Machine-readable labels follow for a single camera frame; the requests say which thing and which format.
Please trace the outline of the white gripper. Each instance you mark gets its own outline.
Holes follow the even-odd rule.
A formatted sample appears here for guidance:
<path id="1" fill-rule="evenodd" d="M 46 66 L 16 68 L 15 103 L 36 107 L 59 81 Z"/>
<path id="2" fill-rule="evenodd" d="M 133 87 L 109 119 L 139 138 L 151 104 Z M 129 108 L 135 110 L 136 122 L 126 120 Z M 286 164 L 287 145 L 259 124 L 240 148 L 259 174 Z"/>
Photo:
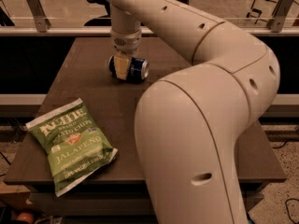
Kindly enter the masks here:
<path id="1" fill-rule="evenodd" d="M 110 35 L 114 49 L 117 52 L 121 52 L 113 56 L 116 77 L 126 80 L 131 64 L 131 57 L 128 55 L 133 55 L 137 52 L 141 41 L 141 30 L 129 34 L 120 34 L 111 30 Z"/>

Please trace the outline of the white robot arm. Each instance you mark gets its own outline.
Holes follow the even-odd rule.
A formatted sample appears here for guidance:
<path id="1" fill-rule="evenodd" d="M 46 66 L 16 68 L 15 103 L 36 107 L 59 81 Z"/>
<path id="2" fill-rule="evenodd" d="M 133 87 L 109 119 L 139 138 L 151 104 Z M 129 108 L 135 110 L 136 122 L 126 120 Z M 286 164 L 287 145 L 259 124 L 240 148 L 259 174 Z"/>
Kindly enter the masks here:
<path id="1" fill-rule="evenodd" d="M 159 224 L 248 224 L 235 143 L 272 104 L 274 52 L 239 27 L 176 0 L 107 0 L 148 26 L 190 67 L 153 83 L 135 143 Z"/>

